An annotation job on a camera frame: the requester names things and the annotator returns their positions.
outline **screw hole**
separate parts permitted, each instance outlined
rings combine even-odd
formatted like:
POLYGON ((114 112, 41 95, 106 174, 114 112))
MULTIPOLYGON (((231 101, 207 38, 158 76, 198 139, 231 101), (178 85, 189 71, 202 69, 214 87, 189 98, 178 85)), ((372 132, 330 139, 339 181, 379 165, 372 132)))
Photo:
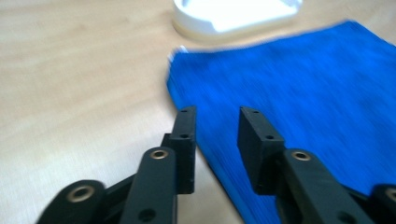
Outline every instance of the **screw hole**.
POLYGON ((93 195, 94 192, 95 192, 95 189, 93 187, 88 186, 88 185, 83 185, 83 186, 79 186, 79 187, 73 189, 72 191, 70 191, 67 194, 66 199, 70 203, 80 203, 80 202, 84 202, 85 200, 91 198, 91 196, 93 195))
POLYGON ((356 223, 356 219, 352 215, 350 215, 346 212, 339 212, 337 218, 346 224, 355 224, 356 223))
POLYGON ((296 160, 299 160, 299 161, 310 161, 311 160, 311 156, 309 156, 307 153, 302 152, 302 151, 294 151, 291 155, 296 160))
POLYGON ((393 200, 394 202, 396 202, 396 189, 387 189, 386 191, 387 196, 393 200))
POLYGON ((165 150, 156 150, 151 152, 150 157, 154 160, 161 160, 168 156, 168 152, 165 150))
POLYGON ((139 213, 139 220, 142 222, 150 222, 155 218, 155 211, 152 209, 145 209, 139 213))

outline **blue cloth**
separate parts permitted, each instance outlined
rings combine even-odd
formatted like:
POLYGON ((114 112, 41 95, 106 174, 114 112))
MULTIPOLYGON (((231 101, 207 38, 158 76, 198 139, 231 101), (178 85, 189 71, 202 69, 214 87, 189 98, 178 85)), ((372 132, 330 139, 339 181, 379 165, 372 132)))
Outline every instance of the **blue cloth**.
POLYGON ((246 223, 279 219, 274 197, 248 182, 236 145, 241 105, 259 109, 286 147, 315 153, 340 183, 365 194, 396 183, 396 48, 354 21, 252 47, 176 52, 167 86, 178 109, 197 106, 197 143, 246 223))

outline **table surface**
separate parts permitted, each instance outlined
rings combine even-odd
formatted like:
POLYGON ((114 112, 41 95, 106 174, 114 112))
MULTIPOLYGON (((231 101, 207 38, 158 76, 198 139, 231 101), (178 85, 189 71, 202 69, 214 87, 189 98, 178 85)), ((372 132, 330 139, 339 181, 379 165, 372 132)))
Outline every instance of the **table surface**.
MULTIPOLYGON (((235 48, 345 19, 396 44, 394 0, 305 0, 290 22, 216 44, 179 35, 171 0, 0 1, 0 222, 35 223, 80 179, 111 186, 173 127, 167 56, 235 48)), ((178 223, 243 223, 198 151, 178 223)))

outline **white container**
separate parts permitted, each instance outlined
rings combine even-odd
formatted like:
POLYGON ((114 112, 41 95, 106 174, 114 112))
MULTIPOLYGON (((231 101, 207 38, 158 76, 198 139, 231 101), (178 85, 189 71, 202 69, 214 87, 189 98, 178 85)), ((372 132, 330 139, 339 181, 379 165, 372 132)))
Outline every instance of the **white container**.
POLYGON ((174 26, 193 39, 219 39, 286 21, 303 0, 174 0, 174 26))

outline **wooden table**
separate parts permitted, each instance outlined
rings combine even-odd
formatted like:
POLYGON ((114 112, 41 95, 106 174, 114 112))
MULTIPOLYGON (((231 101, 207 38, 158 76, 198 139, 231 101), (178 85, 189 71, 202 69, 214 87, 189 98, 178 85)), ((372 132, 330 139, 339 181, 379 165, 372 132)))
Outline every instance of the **wooden table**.
MULTIPOLYGON (((394 0, 305 0, 291 23, 199 43, 172 26, 171 0, 0 1, 0 222, 35 223, 80 179, 111 186, 134 174, 172 130, 167 55, 180 45, 237 47, 360 22, 396 44, 394 0)), ((198 152, 196 192, 179 223, 243 223, 198 152)))

